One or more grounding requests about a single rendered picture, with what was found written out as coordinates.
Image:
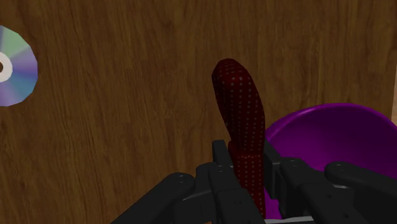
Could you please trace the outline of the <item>dark red dotted curved object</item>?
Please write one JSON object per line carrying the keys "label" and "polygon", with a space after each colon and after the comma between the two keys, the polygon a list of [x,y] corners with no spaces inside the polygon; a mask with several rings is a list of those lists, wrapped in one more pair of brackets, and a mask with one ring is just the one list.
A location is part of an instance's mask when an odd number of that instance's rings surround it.
{"label": "dark red dotted curved object", "polygon": [[240,185],[266,217],[263,185],[265,115],[253,78],[239,62],[223,59],[212,72],[221,117],[230,135],[228,150]]}

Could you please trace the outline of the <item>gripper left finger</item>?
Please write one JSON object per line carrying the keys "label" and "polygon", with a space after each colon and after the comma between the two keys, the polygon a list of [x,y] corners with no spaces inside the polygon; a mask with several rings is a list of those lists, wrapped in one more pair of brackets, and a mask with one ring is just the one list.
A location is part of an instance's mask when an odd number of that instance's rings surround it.
{"label": "gripper left finger", "polygon": [[195,177],[168,175],[111,224],[265,224],[237,181],[223,140],[212,142],[212,159]]}

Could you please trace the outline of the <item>shiny compact disc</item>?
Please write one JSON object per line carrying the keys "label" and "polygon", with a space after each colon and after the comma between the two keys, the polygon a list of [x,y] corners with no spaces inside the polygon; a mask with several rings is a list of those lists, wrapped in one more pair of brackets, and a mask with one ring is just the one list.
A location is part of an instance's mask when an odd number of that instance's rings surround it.
{"label": "shiny compact disc", "polygon": [[38,62],[28,42],[0,25],[0,106],[24,101],[32,94],[37,80]]}

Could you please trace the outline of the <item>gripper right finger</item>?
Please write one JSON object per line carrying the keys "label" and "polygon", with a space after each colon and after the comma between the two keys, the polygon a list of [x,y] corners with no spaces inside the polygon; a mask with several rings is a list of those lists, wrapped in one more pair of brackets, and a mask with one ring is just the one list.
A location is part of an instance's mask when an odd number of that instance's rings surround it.
{"label": "gripper right finger", "polygon": [[397,179],[348,162],[317,171],[269,142],[263,166],[264,187],[286,221],[308,214],[313,224],[397,224]]}

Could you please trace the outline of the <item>purple bowl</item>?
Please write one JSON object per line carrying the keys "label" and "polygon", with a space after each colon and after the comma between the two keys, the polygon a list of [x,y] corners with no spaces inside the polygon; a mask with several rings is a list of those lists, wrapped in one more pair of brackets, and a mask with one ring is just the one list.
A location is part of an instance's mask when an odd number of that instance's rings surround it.
{"label": "purple bowl", "polygon": [[[299,158],[317,171],[348,162],[397,179],[397,126],[379,112],[356,104],[324,104],[291,113],[265,132],[282,157]],[[308,214],[286,221],[267,193],[269,223],[312,223]]]}

